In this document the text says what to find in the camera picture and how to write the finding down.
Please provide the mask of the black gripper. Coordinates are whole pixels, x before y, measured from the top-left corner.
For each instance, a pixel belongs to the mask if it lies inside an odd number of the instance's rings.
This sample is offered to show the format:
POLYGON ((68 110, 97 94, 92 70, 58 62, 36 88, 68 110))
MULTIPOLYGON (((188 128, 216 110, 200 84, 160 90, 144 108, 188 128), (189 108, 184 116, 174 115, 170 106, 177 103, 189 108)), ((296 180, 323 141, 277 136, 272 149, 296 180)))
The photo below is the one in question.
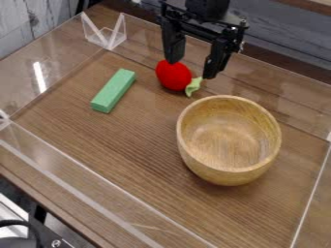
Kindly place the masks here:
MULTIPOLYGON (((158 0, 164 57, 177 63, 185 54, 185 35, 205 42, 224 36, 241 43, 248 21, 228 10, 229 0, 158 0)), ((231 49, 225 41, 215 41, 205 57, 202 78, 212 79, 227 66, 231 49)))

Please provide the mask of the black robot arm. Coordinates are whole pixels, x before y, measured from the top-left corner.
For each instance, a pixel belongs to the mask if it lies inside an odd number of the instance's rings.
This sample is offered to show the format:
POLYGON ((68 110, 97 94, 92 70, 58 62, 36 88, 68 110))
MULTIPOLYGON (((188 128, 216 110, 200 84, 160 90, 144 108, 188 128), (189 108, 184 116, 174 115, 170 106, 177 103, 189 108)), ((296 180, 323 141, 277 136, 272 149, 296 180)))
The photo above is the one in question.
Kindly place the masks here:
POLYGON ((247 20, 228 11, 229 0, 158 0, 164 58, 177 63, 185 55, 186 36, 211 44, 202 78, 225 69, 231 55, 243 47, 247 20))

